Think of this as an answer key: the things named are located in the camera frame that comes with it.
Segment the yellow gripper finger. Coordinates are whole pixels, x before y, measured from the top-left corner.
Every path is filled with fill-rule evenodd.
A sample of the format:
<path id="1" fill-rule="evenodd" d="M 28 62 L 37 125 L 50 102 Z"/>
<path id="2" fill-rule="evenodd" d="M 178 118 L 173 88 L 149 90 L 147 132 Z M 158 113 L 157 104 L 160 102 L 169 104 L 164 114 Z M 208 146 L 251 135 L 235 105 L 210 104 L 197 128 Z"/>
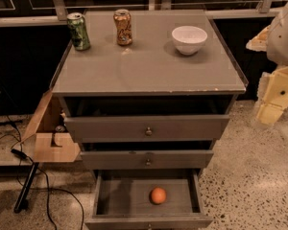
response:
<path id="1" fill-rule="evenodd" d="M 255 120 L 273 125 L 288 107 L 288 66 L 278 66 L 273 73 L 262 74 L 257 98 Z"/>
<path id="2" fill-rule="evenodd" d="M 246 48 L 251 51 L 265 52 L 267 50 L 267 38 L 270 27 L 265 27 L 258 35 L 249 40 Z"/>

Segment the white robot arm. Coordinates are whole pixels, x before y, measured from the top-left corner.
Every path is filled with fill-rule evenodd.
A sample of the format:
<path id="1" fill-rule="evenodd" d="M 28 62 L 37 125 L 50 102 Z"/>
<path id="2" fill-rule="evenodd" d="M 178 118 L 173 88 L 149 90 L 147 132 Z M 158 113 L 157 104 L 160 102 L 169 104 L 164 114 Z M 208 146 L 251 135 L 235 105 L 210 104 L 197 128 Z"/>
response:
<path id="1" fill-rule="evenodd" d="M 251 39 L 246 48 L 265 52 L 276 64 L 271 73 L 263 73 L 257 90 L 255 120 L 272 126 L 288 107 L 288 2 L 271 24 Z"/>

